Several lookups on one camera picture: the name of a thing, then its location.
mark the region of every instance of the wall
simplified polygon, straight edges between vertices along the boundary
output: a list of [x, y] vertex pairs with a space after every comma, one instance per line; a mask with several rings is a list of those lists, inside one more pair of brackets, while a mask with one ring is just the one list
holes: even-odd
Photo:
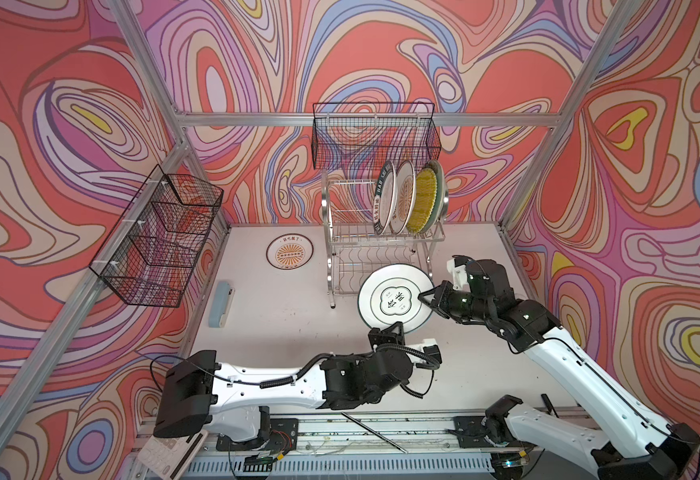
[[590, 355], [700, 432], [700, 1], [645, 7], [512, 236]]
[[[0, 2], [0, 395], [172, 147], [106, 2]], [[107, 290], [0, 457], [0, 478], [112, 478], [157, 405], [219, 232], [176, 310]]]
[[[430, 99], [442, 112], [554, 112], [610, 2], [159, 0], [140, 10], [180, 110], [311, 111]], [[494, 221], [541, 128], [443, 128], [449, 221]], [[311, 129], [195, 128], [232, 223], [316, 223]], [[362, 206], [363, 197], [351, 199]]]

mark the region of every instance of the swirl pattern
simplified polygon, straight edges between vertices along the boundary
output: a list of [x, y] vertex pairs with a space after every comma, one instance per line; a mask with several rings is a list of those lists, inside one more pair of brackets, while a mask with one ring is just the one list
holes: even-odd
[[510, 227], [576, 340], [700, 432], [700, 2], [644, 2]]

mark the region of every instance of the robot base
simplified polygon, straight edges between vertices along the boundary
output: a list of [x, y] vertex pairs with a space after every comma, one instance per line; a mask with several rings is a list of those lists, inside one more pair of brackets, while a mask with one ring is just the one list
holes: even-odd
[[[294, 450], [297, 448], [297, 436], [299, 435], [299, 420], [296, 418], [270, 418], [270, 428], [265, 436], [257, 437], [247, 442], [233, 442], [230, 437], [220, 435], [216, 440], [216, 449], [219, 452], [247, 452], [256, 450], [262, 446], [270, 451]], [[286, 434], [289, 438], [289, 445], [286, 439], [278, 432]]]

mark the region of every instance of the yellow scalloped plate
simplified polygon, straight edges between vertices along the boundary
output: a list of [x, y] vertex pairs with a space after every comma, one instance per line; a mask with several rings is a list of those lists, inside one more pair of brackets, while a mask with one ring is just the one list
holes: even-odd
[[414, 200], [413, 212], [408, 219], [406, 229], [411, 234], [418, 234], [427, 224], [435, 206], [438, 194], [438, 182], [432, 168], [423, 168], [417, 175], [417, 198]]

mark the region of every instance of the wire basket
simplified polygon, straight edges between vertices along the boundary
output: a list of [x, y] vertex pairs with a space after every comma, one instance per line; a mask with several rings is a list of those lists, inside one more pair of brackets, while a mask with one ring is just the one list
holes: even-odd
[[178, 307], [223, 194], [200, 178], [163, 174], [150, 201], [97, 274], [129, 305]]
[[312, 165], [346, 178], [376, 176], [385, 162], [421, 170], [441, 154], [430, 102], [313, 104]]

